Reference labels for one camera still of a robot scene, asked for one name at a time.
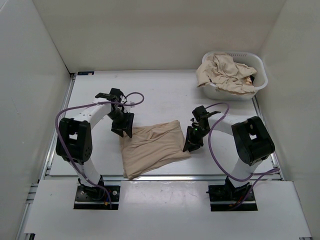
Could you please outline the right aluminium rail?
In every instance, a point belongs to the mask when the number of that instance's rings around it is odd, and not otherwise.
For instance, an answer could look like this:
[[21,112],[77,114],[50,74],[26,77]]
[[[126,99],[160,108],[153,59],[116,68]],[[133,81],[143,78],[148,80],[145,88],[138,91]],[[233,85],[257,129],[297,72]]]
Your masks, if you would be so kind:
[[253,103],[253,106],[254,106],[254,109],[255,109],[257,116],[260,118],[260,122],[261,122],[260,125],[264,125],[264,127],[263,127],[264,130],[262,130],[263,138],[268,141],[270,148],[273,149],[273,152],[269,155],[269,157],[271,158],[271,163],[272,163],[273,168],[278,169],[278,171],[273,173],[272,175],[278,175],[277,180],[283,181],[284,177],[283,177],[280,163],[278,161],[278,157],[277,157],[277,153],[276,153],[276,146],[270,136],[270,133],[268,131],[267,125],[265,123],[265,120],[264,120],[264,117],[262,114],[262,110],[261,110],[259,102],[258,102],[258,98],[256,96],[254,96],[252,98],[252,103]]

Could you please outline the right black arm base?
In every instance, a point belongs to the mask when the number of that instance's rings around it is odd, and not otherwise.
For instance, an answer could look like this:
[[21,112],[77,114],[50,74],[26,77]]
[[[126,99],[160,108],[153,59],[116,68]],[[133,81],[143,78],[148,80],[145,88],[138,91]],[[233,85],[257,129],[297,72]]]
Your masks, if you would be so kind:
[[211,212],[252,212],[257,211],[257,203],[252,185],[234,187],[226,178],[223,185],[209,185],[208,191]]

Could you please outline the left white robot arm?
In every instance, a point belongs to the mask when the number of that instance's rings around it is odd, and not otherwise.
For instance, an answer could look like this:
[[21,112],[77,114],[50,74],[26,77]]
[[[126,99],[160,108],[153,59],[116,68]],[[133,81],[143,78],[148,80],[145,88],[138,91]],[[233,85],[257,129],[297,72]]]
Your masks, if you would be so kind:
[[132,137],[134,114],[127,96],[112,88],[109,93],[98,93],[93,103],[82,106],[83,112],[75,117],[55,119],[57,130],[56,154],[68,162],[78,175],[82,190],[94,201],[111,201],[110,192],[104,185],[92,160],[92,129],[105,117],[112,121],[111,131],[120,137]]

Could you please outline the black corner label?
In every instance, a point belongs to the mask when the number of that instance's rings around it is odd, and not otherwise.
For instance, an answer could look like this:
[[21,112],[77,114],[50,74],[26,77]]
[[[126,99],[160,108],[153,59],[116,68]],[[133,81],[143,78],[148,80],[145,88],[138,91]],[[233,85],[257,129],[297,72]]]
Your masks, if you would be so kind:
[[92,76],[94,74],[95,74],[94,71],[79,71],[77,73],[78,76]]

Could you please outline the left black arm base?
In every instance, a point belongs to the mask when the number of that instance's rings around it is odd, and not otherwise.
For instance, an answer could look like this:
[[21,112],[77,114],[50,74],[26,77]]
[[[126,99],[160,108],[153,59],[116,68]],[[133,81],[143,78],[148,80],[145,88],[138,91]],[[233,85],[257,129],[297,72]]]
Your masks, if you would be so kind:
[[120,185],[105,185],[103,178],[98,182],[99,186],[86,186],[79,183],[77,186],[73,208],[75,210],[118,210],[120,200]]

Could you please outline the front aluminium rail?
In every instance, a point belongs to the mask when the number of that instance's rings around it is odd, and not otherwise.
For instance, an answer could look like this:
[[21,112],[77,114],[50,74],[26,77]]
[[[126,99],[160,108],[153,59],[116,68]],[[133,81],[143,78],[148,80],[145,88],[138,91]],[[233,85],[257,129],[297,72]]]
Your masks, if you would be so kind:
[[[224,181],[226,175],[209,175],[209,174],[197,174],[197,175],[142,175],[133,178],[133,181]],[[128,178],[123,175],[103,175],[103,179],[108,182],[115,181],[129,181]]]

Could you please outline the beige clothes pile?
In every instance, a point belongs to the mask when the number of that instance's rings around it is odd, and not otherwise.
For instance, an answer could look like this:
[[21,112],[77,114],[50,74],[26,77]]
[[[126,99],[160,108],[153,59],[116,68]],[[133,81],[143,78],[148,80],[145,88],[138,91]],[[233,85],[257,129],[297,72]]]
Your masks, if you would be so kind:
[[235,62],[225,52],[212,53],[196,70],[197,87],[214,84],[219,90],[236,95],[255,91],[251,76],[257,70],[244,63]]

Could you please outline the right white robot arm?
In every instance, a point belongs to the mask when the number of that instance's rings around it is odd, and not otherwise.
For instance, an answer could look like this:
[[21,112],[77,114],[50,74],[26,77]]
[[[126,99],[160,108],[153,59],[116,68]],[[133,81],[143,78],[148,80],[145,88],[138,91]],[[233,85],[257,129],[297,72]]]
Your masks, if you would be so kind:
[[208,112],[203,105],[192,111],[192,124],[187,127],[183,151],[193,152],[201,148],[204,145],[203,138],[206,135],[210,136],[214,128],[232,136],[238,160],[231,173],[220,165],[214,155],[212,145],[208,144],[213,160],[226,174],[224,185],[212,186],[208,193],[214,201],[241,201],[251,191],[250,178],[261,162],[275,151],[275,144],[260,117],[253,116],[236,123],[227,119],[227,115],[224,114],[210,126],[209,118],[218,113],[218,111]]

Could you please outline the white laundry basket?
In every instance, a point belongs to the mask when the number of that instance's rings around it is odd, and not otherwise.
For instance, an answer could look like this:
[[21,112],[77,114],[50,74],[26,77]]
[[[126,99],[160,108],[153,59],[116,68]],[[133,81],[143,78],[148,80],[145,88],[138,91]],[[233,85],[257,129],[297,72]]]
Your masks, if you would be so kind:
[[268,85],[262,60],[241,51],[206,53],[196,70],[196,79],[196,86],[214,100],[251,100]]

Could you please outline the beige trousers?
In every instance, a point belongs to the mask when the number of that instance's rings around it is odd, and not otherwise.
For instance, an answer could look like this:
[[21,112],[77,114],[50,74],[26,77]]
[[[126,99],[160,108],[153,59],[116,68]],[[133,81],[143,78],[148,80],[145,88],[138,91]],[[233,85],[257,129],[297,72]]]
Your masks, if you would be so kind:
[[184,134],[178,120],[132,129],[119,138],[123,176],[132,180],[144,173],[191,157],[183,151]]

